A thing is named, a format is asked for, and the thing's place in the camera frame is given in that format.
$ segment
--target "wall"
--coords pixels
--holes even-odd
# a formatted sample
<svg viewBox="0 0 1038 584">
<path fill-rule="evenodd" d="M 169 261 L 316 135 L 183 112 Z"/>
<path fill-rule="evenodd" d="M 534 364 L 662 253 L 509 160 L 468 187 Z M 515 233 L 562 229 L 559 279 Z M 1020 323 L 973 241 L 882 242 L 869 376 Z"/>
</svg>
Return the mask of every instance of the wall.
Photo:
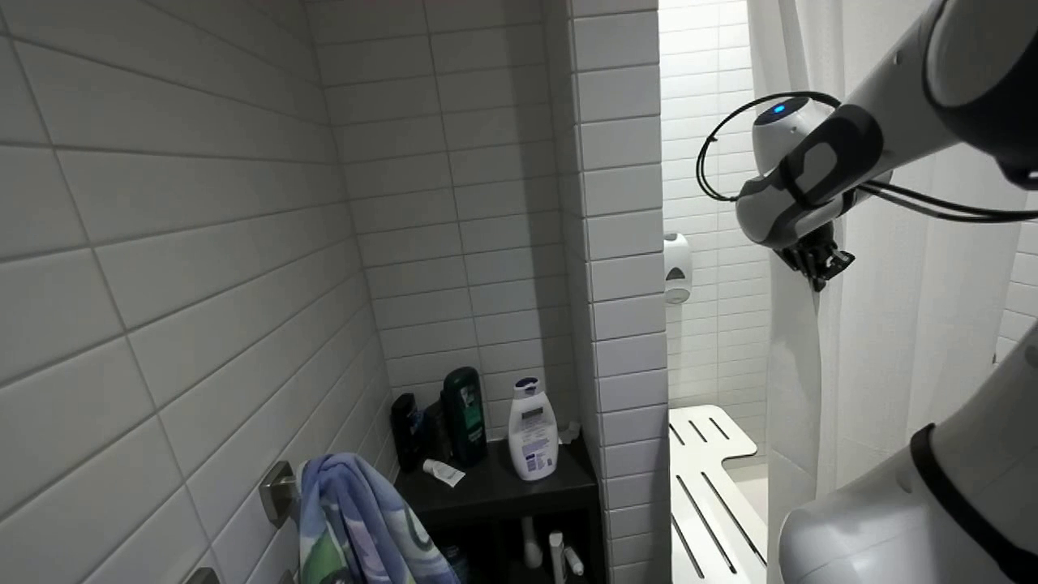
<svg viewBox="0 0 1038 584">
<path fill-rule="evenodd" d="M 1002 361 L 1038 320 L 1038 223 L 1019 227 L 1019 247 L 1012 253 L 1012 279 L 1004 288 L 1002 327 L 995 358 Z"/>
<path fill-rule="evenodd" d="M 567 233 L 584 422 L 603 479 L 609 578 L 667 580 L 667 436 L 656 0 L 554 5 L 551 56 L 574 142 Z"/>
<path fill-rule="evenodd" d="M 2 0 L 0 575 L 283 580 L 270 460 L 391 473 L 294 4 Z"/>
<path fill-rule="evenodd" d="M 765 443 L 768 253 L 695 186 L 702 135 L 751 97 L 747 0 L 662 0 L 662 174 L 664 229 L 689 242 L 689 299 L 667 306 L 672 405 L 717 402 Z M 748 112 L 710 149 L 717 190 L 757 174 Z"/>
<path fill-rule="evenodd" d="M 539 0 L 313 0 L 313 42 L 389 388 L 476 367 L 491 434 L 518 376 L 576 407 Z"/>
</svg>

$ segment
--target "blue towel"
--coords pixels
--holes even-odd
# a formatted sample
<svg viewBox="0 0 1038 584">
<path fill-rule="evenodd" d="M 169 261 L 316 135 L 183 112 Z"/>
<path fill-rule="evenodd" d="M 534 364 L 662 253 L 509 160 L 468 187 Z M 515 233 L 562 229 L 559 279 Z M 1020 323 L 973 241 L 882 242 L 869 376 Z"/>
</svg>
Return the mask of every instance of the blue towel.
<svg viewBox="0 0 1038 584">
<path fill-rule="evenodd" d="M 324 453 L 302 470 L 302 584 L 457 584 L 420 520 L 355 453 Z"/>
</svg>

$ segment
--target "bathroom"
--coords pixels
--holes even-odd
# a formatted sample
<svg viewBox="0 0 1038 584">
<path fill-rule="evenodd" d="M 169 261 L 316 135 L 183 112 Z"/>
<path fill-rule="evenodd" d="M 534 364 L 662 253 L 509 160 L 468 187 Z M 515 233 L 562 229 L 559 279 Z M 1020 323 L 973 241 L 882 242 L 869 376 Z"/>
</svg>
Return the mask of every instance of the bathroom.
<svg viewBox="0 0 1038 584">
<path fill-rule="evenodd" d="M 689 160 L 751 93 L 847 93 L 920 5 L 803 4 L 794 67 L 739 0 L 0 0 L 0 575 L 285 580 L 267 468 L 391 475 L 391 394 L 463 364 L 491 436 L 518 376 L 584 427 L 615 584 L 672 575 L 667 405 L 747 427 L 768 524 L 854 479 L 1035 320 L 1038 229 L 862 204 L 813 299 Z M 967 149 L 900 177 L 1026 204 Z"/>
</svg>

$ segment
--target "white shower curtain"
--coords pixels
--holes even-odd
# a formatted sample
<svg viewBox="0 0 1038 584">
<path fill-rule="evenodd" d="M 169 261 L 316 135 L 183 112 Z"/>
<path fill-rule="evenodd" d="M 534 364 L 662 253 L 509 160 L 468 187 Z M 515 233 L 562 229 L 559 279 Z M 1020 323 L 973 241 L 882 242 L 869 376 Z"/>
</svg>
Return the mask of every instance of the white shower curtain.
<svg viewBox="0 0 1038 584">
<path fill-rule="evenodd" d="M 757 93 L 847 97 L 927 0 L 748 0 Z M 941 199 L 1020 207 L 995 165 L 953 146 L 895 172 Z M 1014 227 L 955 227 L 882 201 L 844 219 L 856 261 L 811 295 L 771 270 L 771 524 L 844 487 L 973 394 L 993 367 Z"/>
</svg>

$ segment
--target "white wall tile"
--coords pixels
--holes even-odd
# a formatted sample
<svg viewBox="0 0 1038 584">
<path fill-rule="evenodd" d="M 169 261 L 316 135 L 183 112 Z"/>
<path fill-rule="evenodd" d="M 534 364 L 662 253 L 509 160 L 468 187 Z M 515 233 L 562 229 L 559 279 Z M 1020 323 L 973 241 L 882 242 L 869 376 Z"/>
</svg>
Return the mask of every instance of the white wall tile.
<svg viewBox="0 0 1038 584">
<path fill-rule="evenodd" d="M 461 223 L 463 248 L 485 253 L 485 248 L 509 248 L 509 247 L 532 247 L 532 242 L 559 242 L 562 241 L 562 213 L 511 213 L 511 217 L 485 217 Z"/>
<path fill-rule="evenodd" d="M 664 487 L 652 473 L 603 479 L 605 508 L 664 507 Z"/>
<path fill-rule="evenodd" d="M 174 479 L 159 422 L 145 422 L 10 515 L 0 524 L 0 565 L 20 580 L 82 580 Z"/>
<path fill-rule="evenodd" d="M 348 367 L 348 333 L 324 342 L 261 407 L 239 425 L 191 475 L 187 488 L 208 536 L 227 527 L 236 508 L 256 493 L 256 479 L 279 457 L 320 394 L 333 394 L 333 379 Z"/>
<path fill-rule="evenodd" d="M 420 261 L 391 261 L 366 270 L 366 284 L 373 299 L 430 293 L 430 288 L 457 288 L 463 279 L 463 259 L 420 259 Z"/>
<path fill-rule="evenodd" d="M 337 127 L 337 146 L 348 163 L 442 152 L 444 127 L 438 117 L 351 124 Z"/>
<path fill-rule="evenodd" d="M 56 142 L 270 160 L 333 155 L 329 131 L 313 124 L 35 45 L 20 45 L 20 56 Z"/>
<path fill-rule="evenodd" d="M 642 536 L 652 527 L 652 508 L 648 507 L 624 507 L 605 512 L 609 536 Z"/>
<path fill-rule="evenodd" d="M 624 299 L 624 295 L 648 295 L 658 293 L 662 281 L 662 255 L 624 255 L 587 261 L 587 295 L 589 299 Z"/>
<path fill-rule="evenodd" d="M 491 67 L 491 70 L 442 73 L 438 86 L 442 86 L 444 110 L 545 104 L 548 70 L 545 67 Z"/>
<path fill-rule="evenodd" d="M 389 460 L 389 434 L 368 422 L 385 413 L 385 373 L 360 248 L 326 247 L 351 236 L 351 213 L 302 4 L 2 9 L 47 130 L 70 146 L 0 149 L 12 165 L 0 172 L 2 217 L 15 219 L 0 219 L 0 457 L 22 468 L 0 488 L 2 575 L 181 580 L 218 565 L 218 549 L 223 580 L 283 578 L 294 555 L 253 527 L 261 512 L 233 512 L 267 460 L 324 452 L 342 418 L 360 434 L 341 448 Z M 2 77 L 0 135 L 42 142 L 5 37 Z M 355 93 L 355 121 L 401 117 Z M 400 104 L 433 110 L 433 84 L 426 97 Z M 409 187 L 355 174 L 360 195 Z M 92 253 L 129 327 L 145 327 L 122 330 Z M 195 470 L 191 496 L 174 457 Z"/>
<path fill-rule="evenodd" d="M 485 373 L 569 364 L 569 352 L 574 352 L 569 336 L 539 336 L 539 340 L 481 346 Z"/>
<path fill-rule="evenodd" d="M 247 580 L 276 527 L 270 524 L 260 493 L 250 493 L 231 524 L 213 537 L 213 555 L 227 580 Z"/>
<path fill-rule="evenodd" d="M 601 443 L 629 443 L 658 436 L 667 425 L 667 405 L 627 407 L 601 414 Z"/>
<path fill-rule="evenodd" d="M 351 204 L 351 209 L 355 219 L 355 233 L 404 229 L 417 223 L 452 223 L 453 195 L 420 190 L 420 195 L 360 199 Z"/>
<path fill-rule="evenodd" d="M 648 575 L 627 575 L 629 565 L 642 565 L 652 555 L 652 536 L 629 536 L 629 537 L 605 537 L 609 546 L 609 575 L 618 569 L 618 578 L 644 580 Z"/>
<path fill-rule="evenodd" d="M 417 327 L 391 327 L 391 330 L 383 330 L 379 336 L 389 361 L 409 358 L 409 352 L 476 346 L 473 320 L 433 320 Z"/>
<path fill-rule="evenodd" d="M 1035 223 L 1020 223 L 1019 227 L 1019 248 L 1020 253 L 1038 253 L 1038 227 Z"/>
<path fill-rule="evenodd" d="M 348 182 L 351 199 L 446 187 L 452 163 L 446 155 L 379 160 L 351 165 Z"/>
<path fill-rule="evenodd" d="M 662 367 L 667 367 L 664 333 L 615 336 L 615 340 L 594 342 L 598 376 L 624 376 L 624 373 L 662 368 Z"/>
<path fill-rule="evenodd" d="M 1035 281 L 1038 281 L 1038 255 L 1014 253 L 1014 259 L 1012 259 L 1012 279 L 1035 284 Z"/>
<path fill-rule="evenodd" d="M 548 106 L 495 106 L 444 117 L 452 149 L 551 140 Z"/>
<path fill-rule="evenodd" d="M 326 209 L 290 209 L 99 247 L 126 323 L 140 323 L 337 241 Z"/>
<path fill-rule="evenodd" d="M 355 42 L 383 34 L 420 34 L 420 0 L 316 0 L 307 4 L 313 42 Z"/>
<path fill-rule="evenodd" d="M 44 149 L 0 149 L 0 259 L 83 242 L 56 155 Z"/>
<path fill-rule="evenodd" d="M 562 204 L 554 177 L 463 186 L 453 187 L 453 199 L 461 219 L 532 213 Z"/>
<path fill-rule="evenodd" d="M 1028 281 L 1007 281 L 1007 293 L 1004 293 L 1004 308 L 1007 312 L 1020 312 L 1020 315 L 1038 315 L 1038 284 L 1028 284 Z"/>
<path fill-rule="evenodd" d="M 409 327 L 470 315 L 468 288 L 377 299 L 379 327 Z"/>
<path fill-rule="evenodd" d="M 151 413 L 126 340 L 62 361 L 0 393 L 0 460 L 20 464 L 0 484 L 0 512 L 70 470 Z"/>
<path fill-rule="evenodd" d="M 93 242 L 342 199 L 337 165 L 121 152 L 59 160 Z"/>
<path fill-rule="evenodd" d="M 473 367 L 473 364 L 481 364 L 481 351 L 446 351 L 446 352 L 385 361 L 385 368 L 389 368 L 389 386 L 433 383 L 433 393 L 438 393 L 442 388 L 438 383 L 452 368 Z"/>
<path fill-rule="evenodd" d="M 662 248 L 658 209 L 605 213 L 584 219 L 587 255 L 635 255 Z"/>
<path fill-rule="evenodd" d="M 532 336 L 562 336 L 567 333 L 567 318 L 567 308 L 481 315 L 476 330 L 481 342 L 515 342 Z"/>
<path fill-rule="evenodd" d="M 297 536 L 294 527 L 279 527 L 256 560 L 250 584 L 285 584 L 294 575 Z"/>
<path fill-rule="evenodd" d="M 509 281 L 529 276 L 563 272 L 562 247 L 526 247 L 526 248 L 500 248 L 500 253 L 473 253 L 463 255 L 468 279 L 473 284 L 483 281 Z"/>
<path fill-rule="evenodd" d="M 195 0 L 151 0 L 151 4 L 302 77 L 316 77 L 312 42 L 302 34 L 290 34 L 289 29 L 272 21 L 267 13 L 239 9 L 239 4 L 195 4 Z"/>
<path fill-rule="evenodd" d="M 433 259 L 461 253 L 457 227 L 412 227 L 412 229 L 389 229 L 389 233 L 366 233 L 360 236 L 362 261 L 412 261 L 412 259 Z"/>
<path fill-rule="evenodd" d="M 99 342 L 121 330 L 92 253 L 0 261 L 0 379 Z"/>
<path fill-rule="evenodd" d="M 542 279 L 470 284 L 470 299 L 476 315 L 567 306 L 567 279 L 542 276 Z"/>
<path fill-rule="evenodd" d="M 652 473 L 658 464 L 664 464 L 658 460 L 658 453 L 662 453 L 658 436 L 603 448 L 603 473 L 605 475 Z"/>
<path fill-rule="evenodd" d="M 542 24 L 470 29 L 430 34 L 438 70 L 501 67 L 545 61 Z"/>
<path fill-rule="evenodd" d="M 430 56 L 426 37 L 320 45 L 316 56 L 324 84 L 430 73 Z"/>
<path fill-rule="evenodd" d="M 627 165 L 581 172 L 584 213 L 624 213 L 639 207 L 658 207 L 662 172 L 658 165 Z"/>
<path fill-rule="evenodd" d="M 658 67 L 581 70 L 574 93 L 581 121 L 658 112 Z"/>
<path fill-rule="evenodd" d="M 594 336 L 631 336 L 664 330 L 664 302 L 662 295 L 594 302 L 589 330 Z"/>
<path fill-rule="evenodd" d="M 658 117 L 581 124 L 581 168 L 658 163 Z"/>
<path fill-rule="evenodd" d="M 44 142 L 35 104 L 5 34 L 0 37 L 0 140 Z"/>
<path fill-rule="evenodd" d="M 204 550 L 204 532 L 183 488 L 169 496 L 88 584 L 156 580 L 178 584 Z"/>
<path fill-rule="evenodd" d="M 656 9 L 658 0 L 574 0 L 569 13 L 631 13 L 631 9 Z"/>
<path fill-rule="evenodd" d="M 134 330 L 129 340 L 156 402 L 169 402 L 303 302 L 341 281 L 337 259 L 337 247 L 320 248 L 316 255 L 267 272 L 261 279 Z"/>
<path fill-rule="evenodd" d="M 433 77 L 348 84 L 326 90 L 333 124 L 417 117 L 438 110 Z"/>
<path fill-rule="evenodd" d="M 603 413 L 624 413 L 635 405 L 664 405 L 667 402 L 667 368 L 642 368 L 629 376 L 598 379 L 598 394 Z"/>
<path fill-rule="evenodd" d="M 554 174 L 554 149 L 551 142 L 463 149 L 452 152 L 452 168 L 457 186 Z"/>
<path fill-rule="evenodd" d="M 426 4 L 428 29 L 481 29 L 501 21 L 534 21 L 542 16 L 542 4 L 529 0 L 452 0 L 452 4 Z"/>
<path fill-rule="evenodd" d="M 574 63 L 618 67 L 658 61 L 656 13 L 574 19 Z"/>
<path fill-rule="evenodd" d="M 227 434 L 247 422 L 313 351 L 320 351 L 353 315 L 351 295 L 362 288 L 341 284 L 303 308 L 279 330 L 233 358 L 213 376 L 161 407 L 170 452 L 183 470 L 195 470 Z"/>
<path fill-rule="evenodd" d="M 220 37 L 145 4 L 98 0 L 68 5 L 62 0 L 5 0 L 2 5 L 22 37 L 39 37 L 44 45 L 272 106 L 290 117 L 324 121 L 324 100 L 313 84 L 297 84 L 297 77 L 289 77 L 261 58 L 223 45 Z"/>
</svg>

